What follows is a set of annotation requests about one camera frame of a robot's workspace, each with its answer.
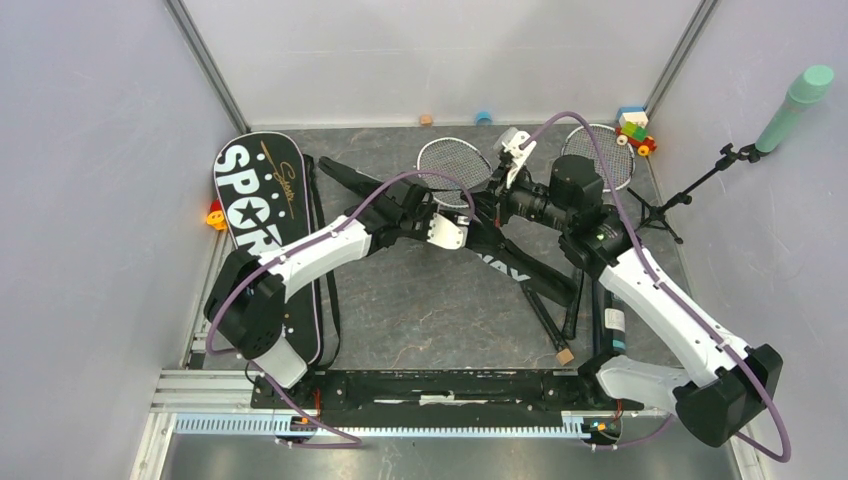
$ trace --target tripod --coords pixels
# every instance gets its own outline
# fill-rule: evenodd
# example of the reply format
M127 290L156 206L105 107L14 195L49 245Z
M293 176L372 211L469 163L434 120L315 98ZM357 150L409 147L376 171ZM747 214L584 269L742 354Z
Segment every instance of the tripod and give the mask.
M718 172L727 170L733 165L737 160L747 160L751 163L756 163L760 161L760 158L764 157L766 154L758 151L753 144L747 145L739 149L738 152L733 151L733 144L728 143L721 150L719 150L723 156L716 161L715 166L707 173L704 174L698 180L695 180L695 183L689 185L686 190L682 192L678 192L673 197L671 197L667 202L663 205L651 205L647 200L640 197L639 194L633 191L633 189L628 188L627 191L630 192L630 195L633 195L636 200L642 204L642 218L639 221L639 226L636 230L641 228L653 228L655 230L664 230L671 234L671 237L674 238L674 241L680 245L683 243L683 239L677 235L671 225L668 224L668 220L665 218L666 212L671 210L672 208L680 205L689 205L692 203L692 193L693 190L698 188L702 183L706 182L713 175Z

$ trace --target metal corner post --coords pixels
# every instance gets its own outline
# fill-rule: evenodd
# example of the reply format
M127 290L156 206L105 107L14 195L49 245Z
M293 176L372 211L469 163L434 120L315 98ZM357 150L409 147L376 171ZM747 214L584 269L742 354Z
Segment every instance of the metal corner post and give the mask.
M195 58L197 58L197 63L203 69L206 78L209 79L209 83L215 90L215 95L220 100L221 106L224 107L224 111L227 112L227 116L230 117L230 121L233 122L233 126L241 134L248 133L250 131L250 125L247 124L247 120L245 120L235 98L233 98L232 92L227 87L221 71L218 70L218 66L212 58L212 54L209 53L209 49L203 42L203 38L200 36L200 32L198 32L194 21L191 19L185 3L183 3L183 0L165 0L165 5L168 7L171 15L173 15L174 21L180 27L180 31L185 36L186 42L188 42Z
M719 1L720 0L701 0L698 7L695 9L692 19L689 20L689 24L686 25L683 35L677 42L677 46L674 47L674 51L671 53L668 63L666 63L665 68L663 68L659 79L657 79L656 85L654 85L654 89L651 91L651 94L648 96L648 100L645 102L645 113L648 114L649 118L654 116L657 111L657 107L662 102L665 94L668 93L668 90L674 83L674 79L677 78L680 68L683 66L683 63L686 61L686 58L689 56L689 53L692 51L692 48L698 41L698 38L703 33L704 27L715 12Z

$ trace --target mint green tube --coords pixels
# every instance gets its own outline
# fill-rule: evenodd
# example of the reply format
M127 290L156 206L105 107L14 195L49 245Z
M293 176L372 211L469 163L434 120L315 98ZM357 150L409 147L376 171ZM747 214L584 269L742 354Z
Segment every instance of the mint green tube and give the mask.
M824 98L831 83L833 70L826 65L814 65L799 75L789 86L783 105L757 139L757 150L769 153L777 148L801 119L801 114Z

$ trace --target blue round object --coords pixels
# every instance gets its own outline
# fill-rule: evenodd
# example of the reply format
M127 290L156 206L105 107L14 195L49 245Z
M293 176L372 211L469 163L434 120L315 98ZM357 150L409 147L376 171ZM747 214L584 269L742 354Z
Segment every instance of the blue round object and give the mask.
M478 127L483 125L491 125L492 124L492 116L489 115L489 112L483 110L482 112L477 113L477 116L474 117L474 125Z

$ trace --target white wall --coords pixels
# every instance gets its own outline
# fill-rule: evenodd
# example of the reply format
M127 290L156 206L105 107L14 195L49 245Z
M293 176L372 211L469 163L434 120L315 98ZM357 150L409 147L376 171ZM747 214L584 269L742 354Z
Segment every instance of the white wall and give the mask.
M697 0L185 0L252 125L609 120L642 105Z
M2 12L0 478L127 478L235 133L162 2Z
M722 2L651 128L665 198L718 149L756 140L787 87L825 63L836 81L771 156L738 164L672 211L692 291L708 311L785 361L777 404L794 446L775 478L844 478L848 449L848 3ZM767 414L757 430L777 447Z

